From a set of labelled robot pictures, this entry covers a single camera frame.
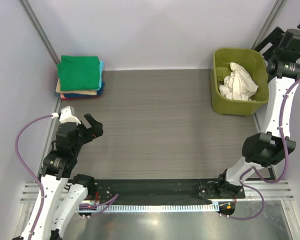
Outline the white t shirt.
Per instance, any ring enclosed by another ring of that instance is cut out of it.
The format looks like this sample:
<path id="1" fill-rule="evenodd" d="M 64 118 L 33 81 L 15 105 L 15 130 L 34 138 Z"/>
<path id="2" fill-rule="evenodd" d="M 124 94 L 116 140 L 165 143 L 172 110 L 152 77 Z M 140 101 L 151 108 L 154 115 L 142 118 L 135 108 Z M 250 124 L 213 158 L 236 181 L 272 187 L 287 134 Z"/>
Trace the white t shirt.
<path id="1" fill-rule="evenodd" d="M 244 67 L 234 62 L 229 66 L 231 73 L 223 79 L 223 84 L 219 85 L 220 94 L 228 100 L 251 101 L 259 86 Z"/>

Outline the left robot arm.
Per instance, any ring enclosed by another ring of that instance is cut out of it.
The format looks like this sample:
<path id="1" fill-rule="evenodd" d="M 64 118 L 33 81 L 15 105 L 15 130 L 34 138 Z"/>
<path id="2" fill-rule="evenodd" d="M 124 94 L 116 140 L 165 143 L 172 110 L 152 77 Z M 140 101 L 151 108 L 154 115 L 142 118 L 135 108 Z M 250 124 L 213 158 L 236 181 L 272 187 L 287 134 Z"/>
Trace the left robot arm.
<path id="1" fill-rule="evenodd" d="M 18 240 L 61 240 L 80 203 L 91 200 L 96 194 L 95 179 L 78 174 L 64 200 L 61 195 L 68 184 L 78 155 L 83 145 L 103 135 L 103 124 L 89 113 L 84 118 L 90 124 L 87 128 L 69 110 L 53 113 L 60 125 L 51 143 L 52 149 L 43 160 L 41 177 L 35 177 L 39 193 L 28 223 L 17 236 Z"/>

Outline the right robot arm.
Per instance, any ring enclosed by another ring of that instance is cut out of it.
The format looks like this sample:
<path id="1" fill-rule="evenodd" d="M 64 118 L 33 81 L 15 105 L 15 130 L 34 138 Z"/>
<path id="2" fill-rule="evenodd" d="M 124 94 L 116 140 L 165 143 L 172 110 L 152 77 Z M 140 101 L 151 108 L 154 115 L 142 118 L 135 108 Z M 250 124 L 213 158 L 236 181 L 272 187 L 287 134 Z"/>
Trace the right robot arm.
<path id="1" fill-rule="evenodd" d="M 267 61 L 267 86 L 269 99 L 260 133 L 248 137 L 242 147 L 238 162 L 219 175 L 215 192 L 221 198 L 238 197 L 244 191 L 244 181 L 262 168 L 284 162 L 281 175 L 272 180 L 281 181 L 289 166 L 289 155 L 297 143 L 290 138 L 290 114 L 294 94 L 300 83 L 300 24 L 297 28 L 282 30 L 276 27 L 256 47 Z"/>

